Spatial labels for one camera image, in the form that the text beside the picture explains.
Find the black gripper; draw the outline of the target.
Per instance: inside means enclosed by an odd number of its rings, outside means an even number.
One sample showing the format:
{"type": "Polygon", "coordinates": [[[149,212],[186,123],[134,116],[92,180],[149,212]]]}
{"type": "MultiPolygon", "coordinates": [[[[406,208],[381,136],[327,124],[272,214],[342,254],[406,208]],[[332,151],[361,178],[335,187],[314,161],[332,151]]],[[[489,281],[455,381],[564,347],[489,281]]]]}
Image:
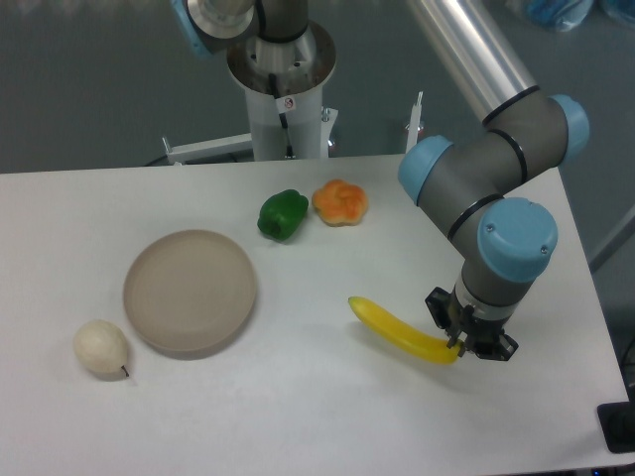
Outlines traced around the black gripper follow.
{"type": "Polygon", "coordinates": [[[457,291],[441,288],[434,288],[425,302],[435,325],[448,338],[446,346],[458,346],[458,358],[469,353],[482,360],[509,361],[518,349],[505,331],[510,311],[477,300],[462,303],[457,291]]]}

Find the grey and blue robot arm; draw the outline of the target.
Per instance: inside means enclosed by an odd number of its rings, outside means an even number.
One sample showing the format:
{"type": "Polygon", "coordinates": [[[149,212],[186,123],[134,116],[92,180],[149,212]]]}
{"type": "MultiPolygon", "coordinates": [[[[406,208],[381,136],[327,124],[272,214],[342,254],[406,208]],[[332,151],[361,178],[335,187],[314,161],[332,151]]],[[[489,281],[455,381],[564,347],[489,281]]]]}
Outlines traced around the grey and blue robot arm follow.
{"type": "MultiPolygon", "coordinates": [[[[306,2],[173,7],[194,50],[226,52],[256,160],[326,155],[320,90],[336,54],[306,2]]],[[[512,191],[579,153],[588,119],[569,97],[541,91],[480,2],[414,1],[411,9],[485,128],[464,147],[441,136],[416,141],[399,166],[406,194],[464,260],[453,289],[433,290],[426,304],[445,333],[441,349],[506,361],[517,343],[505,324],[558,242],[551,213],[512,191]]]]}

